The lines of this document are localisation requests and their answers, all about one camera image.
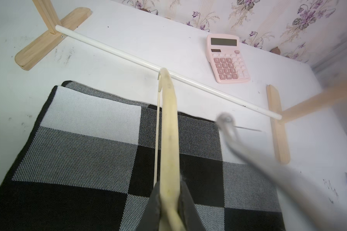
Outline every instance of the wall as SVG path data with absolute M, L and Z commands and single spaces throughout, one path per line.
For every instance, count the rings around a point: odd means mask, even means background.
M 315 76 L 323 88 L 335 86 L 347 80 L 347 32 L 341 36 L 342 42 L 316 65 L 312 66 Z M 333 106 L 342 127 L 347 134 L 347 99 Z
M 347 31 L 347 0 L 114 0 L 312 65 Z

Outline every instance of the wooden stand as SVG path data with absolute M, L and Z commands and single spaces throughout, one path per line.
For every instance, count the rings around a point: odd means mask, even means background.
M 288 164 L 291 160 L 291 155 L 289 153 L 284 124 L 321 108 L 332 106 L 339 100 L 347 98 L 347 81 L 343 81 L 338 86 L 328 88 L 322 93 L 284 111 L 282 111 L 278 90 L 274 86 L 268 85 L 266 91 L 269 101 L 269 110 L 283 116 L 281 120 L 270 118 L 275 157 L 281 164 Z
M 91 15 L 89 8 L 79 7 L 70 12 L 62 20 L 59 20 L 50 0 L 32 1 L 48 27 L 48 30 L 16 54 L 14 58 L 15 62 L 26 71 L 30 70 L 66 37 L 66 35 L 56 31 L 56 25 L 75 30 Z

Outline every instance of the wooden base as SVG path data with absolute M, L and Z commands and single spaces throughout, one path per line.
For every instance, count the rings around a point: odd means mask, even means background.
M 83 21 L 91 15 L 89 8 L 79 7 L 70 12 L 61 20 L 62 26 L 75 30 Z M 51 34 L 47 30 L 44 34 L 40 35 L 37 39 L 31 42 L 28 46 L 23 48 L 16 54 L 15 62 L 24 70 L 30 70 L 38 61 L 47 55 L 54 47 L 56 47 L 66 35 L 59 32 Z
M 282 112 L 282 105 L 278 90 L 274 86 L 268 85 L 266 91 L 269 110 L 280 114 Z M 284 123 L 274 118 L 270 118 L 270 120 L 275 157 L 281 164 L 288 164 L 291 161 L 291 154 L 289 152 Z

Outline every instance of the black square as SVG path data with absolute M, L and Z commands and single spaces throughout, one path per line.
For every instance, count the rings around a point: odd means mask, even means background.
M 0 187 L 0 230 L 118 230 L 127 194 L 9 181 Z
M 283 215 L 280 212 L 225 208 L 225 231 L 226 230 L 284 230 Z
M 224 207 L 222 161 L 180 154 L 180 173 L 195 204 Z
M 161 151 L 158 150 L 157 181 L 159 180 L 160 157 Z M 136 196 L 150 197 L 153 190 L 153 179 L 154 149 L 138 146 L 128 193 Z

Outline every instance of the black and white blanket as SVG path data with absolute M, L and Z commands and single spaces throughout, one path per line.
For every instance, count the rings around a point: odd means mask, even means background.
M 0 230 L 134 230 L 153 189 L 156 113 L 73 81 L 55 86 L 0 186 Z M 181 112 L 178 123 L 180 172 L 205 228 L 284 230 L 275 187 L 226 161 L 216 124 Z

